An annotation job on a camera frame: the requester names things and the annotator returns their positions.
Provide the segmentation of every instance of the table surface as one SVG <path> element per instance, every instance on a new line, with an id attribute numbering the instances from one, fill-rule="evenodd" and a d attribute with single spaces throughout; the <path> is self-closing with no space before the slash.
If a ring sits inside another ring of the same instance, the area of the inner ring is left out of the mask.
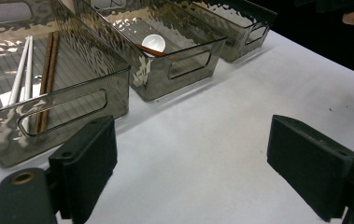
<path id="1" fill-rule="evenodd" d="M 119 163 L 88 223 L 324 223 L 266 161 L 274 114 L 354 151 L 354 72 L 270 32 L 260 54 L 219 61 L 211 78 L 150 103 L 131 91 Z"/>

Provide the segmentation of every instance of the plastic bin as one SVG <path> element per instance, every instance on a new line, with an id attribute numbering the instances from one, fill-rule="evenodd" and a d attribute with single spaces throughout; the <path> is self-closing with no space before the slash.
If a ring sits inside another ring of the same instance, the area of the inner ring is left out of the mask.
<path id="1" fill-rule="evenodd" d="M 220 57 L 237 63 L 256 54 L 276 19 L 276 13 L 249 1 L 174 0 L 187 12 L 227 34 Z"/>
<path id="2" fill-rule="evenodd" d="M 118 118 L 128 111 L 130 65 L 89 32 L 74 13 L 57 0 L 0 1 L 0 17 L 2 10 L 13 7 L 18 17 L 0 22 L 0 167 L 60 145 L 93 119 Z M 34 38 L 35 93 L 40 89 L 48 34 L 54 31 L 60 32 L 60 44 L 53 91 L 9 105 L 25 37 Z M 48 125 L 38 132 L 37 115 L 44 111 L 49 111 Z"/>
<path id="3" fill-rule="evenodd" d="M 131 66 L 132 88 L 151 101 L 211 77 L 226 36 L 166 0 L 126 0 L 122 6 L 94 9 L 75 1 L 75 11 Z M 151 57 L 136 44 L 160 35 L 165 55 Z"/>

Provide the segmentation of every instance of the tabletop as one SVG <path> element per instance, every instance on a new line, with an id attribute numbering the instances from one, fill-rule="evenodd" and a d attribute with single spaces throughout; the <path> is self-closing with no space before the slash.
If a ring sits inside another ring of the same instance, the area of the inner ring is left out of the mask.
<path id="1" fill-rule="evenodd" d="M 88 223 L 324 223 L 266 161 L 274 114 L 354 151 L 354 71 L 271 31 L 261 53 L 219 61 L 211 78 L 149 103 L 131 90 L 119 162 Z M 47 167 L 51 151 L 0 181 Z"/>

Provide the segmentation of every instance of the white chopstick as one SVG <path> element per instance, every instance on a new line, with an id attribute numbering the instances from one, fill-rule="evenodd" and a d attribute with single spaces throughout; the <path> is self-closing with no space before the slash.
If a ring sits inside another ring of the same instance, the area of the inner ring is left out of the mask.
<path id="1" fill-rule="evenodd" d="M 17 69 L 17 75 L 14 79 L 13 87 L 11 88 L 10 98 L 8 98 L 9 105 L 15 104 L 17 102 L 17 97 L 19 96 L 22 70 L 24 69 L 25 58 L 27 56 L 27 51 L 28 51 L 28 44 L 29 44 L 29 37 L 27 37 L 27 40 L 25 41 L 24 50 L 22 52 L 22 56 L 19 63 L 19 68 Z"/>
<path id="2" fill-rule="evenodd" d="M 32 51 L 33 51 L 33 38 L 31 35 L 28 36 L 29 46 L 28 46 L 28 61 L 27 70 L 25 73 L 25 92 L 24 100 L 31 99 L 32 97 Z M 29 133 L 29 117 L 22 120 L 22 127 L 26 132 Z"/>

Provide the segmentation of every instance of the brown chopstick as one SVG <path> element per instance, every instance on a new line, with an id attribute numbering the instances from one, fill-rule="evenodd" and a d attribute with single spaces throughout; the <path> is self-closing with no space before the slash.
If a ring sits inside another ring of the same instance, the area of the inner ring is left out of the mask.
<path id="1" fill-rule="evenodd" d="M 150 49 L 150 48 L 147 48 L 145 46 L 142 46 L 140 44 L 135 44 L 139 49 L 142 49 L 144 50 L 145 52 L 153 55 L 153 56 L 156 56 L 156 57 L 162 57 L 164 55 L 167 55 L 166 53 L 163 53 L 163 52 L 159 52 L 157 50 L 154 50 L 154 49 Z"/>
<path id="2" fill-rule="evenodd" d="M 51 93 L 54 81 L 55 66 L 57 63 L 58 47 L 60 43 L 59 32 L 49 33 L 45 64 L 43 66 L 40 94 Z M 36 116 L 35 133 L 46 131 L 49 121 L 49 111 L 45 110 Z"/>

